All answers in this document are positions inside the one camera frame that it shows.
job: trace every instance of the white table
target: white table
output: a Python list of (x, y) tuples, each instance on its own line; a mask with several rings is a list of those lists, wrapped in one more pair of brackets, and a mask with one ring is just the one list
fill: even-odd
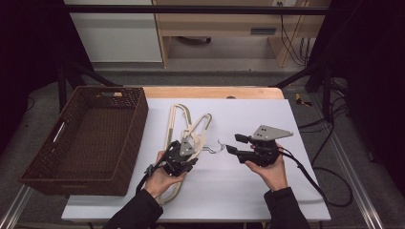
[[(316, 180), (287, 100), (148, 98), (149, 114), (128, 194), (125, 197), (71, 196), (63, 219), (107, 221), (135, 195), (145, 169), (155, 162), (157, 152), (164, 149), (169, 110), (173, 103), (187, 106), (193, 122), (205, 113), (212, 114), (205, 144), (212, 148), (218, 148), (219, 139), (239, 150), (250, 150), (248, 144), (236, 142), (234, 135), (252, 135), (261, 124), (293, 132), (293, 136), (280, 138), (277, 142), (290, 150)], [(183, 127), (181, 119), (176, 120), (175, 127), (176, 132)], [(289, 158), (285, 158), (285, 162), (288, 185), (293, 189), (307, 220), (330, 220), (325, 202), (295, 162)], [(271, 216), (263, 198), (266, 191), (268, 188), (261, 178), (226, 150), (216, 155), (201, 152), (178, 196), (163, 205), (164, 213), (159, 221), (269, 221)]]

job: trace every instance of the white cabinet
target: white cabinet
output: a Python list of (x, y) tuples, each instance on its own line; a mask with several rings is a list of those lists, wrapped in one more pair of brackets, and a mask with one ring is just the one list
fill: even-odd
[[(150, 0), (65, 0), (66, 4), (151, 5)], [(71, 13), (92, 62), (161, 62), (153, 13)]]

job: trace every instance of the wicker basket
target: wicker basket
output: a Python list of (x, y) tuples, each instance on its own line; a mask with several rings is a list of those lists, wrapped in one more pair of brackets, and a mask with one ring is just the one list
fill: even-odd
[(45, 195), (125, 196), (147, 114), (143, 88), (77, 87), (19, 181)]

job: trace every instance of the black sleeve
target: black sleeve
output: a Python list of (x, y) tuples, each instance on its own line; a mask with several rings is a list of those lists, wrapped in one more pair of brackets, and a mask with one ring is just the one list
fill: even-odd
[(271, 213), (270, 228), (310, 228), (291, 188), (268, 191), (265, 201)]
[(163, 209), (144, 189), (119, 210), (103, 229), (146, 229), (163, 214)]

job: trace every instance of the gray floor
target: gray floor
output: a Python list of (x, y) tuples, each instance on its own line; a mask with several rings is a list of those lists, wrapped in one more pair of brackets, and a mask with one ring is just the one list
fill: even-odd
[[(97, 68), (100, 70), (100, 74), (114, 82), (140, 86), (268, 86), (280, 82), (302, 68), (296, 66), (292, 61), (289, 61), (285, 68), (278, 68), (265, 38), (216, 37), (213, 37), (210, 44), (175, 39), (167, 69), (154, 64), (139, 66), (101, 64), (97, 65)], [(95, 83), (92, 80), (86, 80), (90, 84)], [(306, 78), (303, 78), (283, 89), (285, 97), (290, 101), (298, 126), (320, 118), (316, 106), (309, 107), (295, 102), (297, 93), (304, 100), (314, 104), (319, 100), (319, 93), (305, 93), (303, 89), (305, 82)], [(56, 84), (50, 84), (33, 92), (30, 104), (33, 104), (32, 108), (26, 112), (8, 148), (0, 158), (0, 189), (2, 191), (0, 216), (4, 216), (12, 204), (21, 187), (17, 179), (22, 175), (57, 119)], [(335, 107), (339, 105), (344, 105), (344, 102), (338, 100)], [(311, 133), (301, 133), (309, 158), (314, 157), (326, 138), (327, 132), (319, 131), (323, 129), (324, 125), (321, 123), (310, 130), (305, 130), (313, 131)], [(363, 144), (350, 117), (345, 113), (339, 115), (335, 119), (333, 132), (338, 136), (345, 154), (354, 166), (384, 228), (405, 228), (404, 197), (394, 187), (384, 166), (369, 162), (368, 149)], [(330, 143), (326, 144), (317, 158), (315, 166), (329, 168), (341, 176), (345, 175)], [(316, 171), (315, 174), (330, 201), (342, 203), (347, 200), (348, 189), (341, 181), (323, 171)], [(64, 197), (48, 197), (33, 192), (19, 222), (71, 225), (72, 223), (60, 219), (66, 201)], [(324, 222), (324, 228), (369, 228), (357, 203), (358, 199), (345, 208), (330, 206), (332, 220)]]

